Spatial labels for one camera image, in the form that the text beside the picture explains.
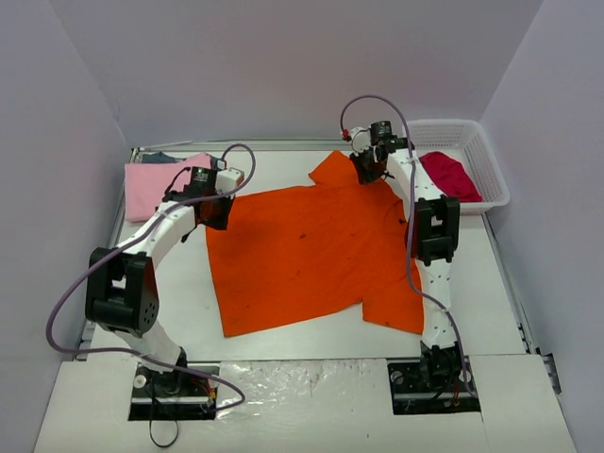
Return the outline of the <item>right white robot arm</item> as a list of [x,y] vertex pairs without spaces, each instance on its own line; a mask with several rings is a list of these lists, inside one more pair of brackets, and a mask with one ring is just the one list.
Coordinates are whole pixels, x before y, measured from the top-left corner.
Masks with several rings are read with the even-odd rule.
[[350,143],[349,158],[359,183],[391,177],[410,206],[407,220],[407,264],[418,270],[420,284],[411,288],[422,297],[424,327],[418,376],[431,389],[443,388],[460,373],[457,329],[451,321],[450,270],[459,244],[461,206],[432,181],[414,145],[393,133],[388,121],[341,131]]

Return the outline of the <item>orange t shirt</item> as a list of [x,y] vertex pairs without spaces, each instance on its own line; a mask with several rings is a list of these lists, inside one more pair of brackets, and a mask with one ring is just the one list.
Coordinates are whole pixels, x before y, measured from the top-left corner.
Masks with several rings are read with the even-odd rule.
[[206,242],[222,330],[235,337],[360,305],[364,321],[418,334],[422,301],[406,262],[404,205],[361,185],[333,152],[308,186],[244,195]]

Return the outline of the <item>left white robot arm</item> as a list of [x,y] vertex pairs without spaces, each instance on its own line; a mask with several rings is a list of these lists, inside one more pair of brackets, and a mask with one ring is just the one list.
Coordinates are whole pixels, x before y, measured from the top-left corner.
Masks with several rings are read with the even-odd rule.
[[156,270],[174,246],[199,226],[227,228],[235,191],[244,172],[235,168],[183,169],[190,180],[181,190],[170,183],[150,219],[112,249],[98,247],[90,256],[85,315],[121,338],[167,394],[180,394],[190,383],[184,349],[170,339],[159,318]]

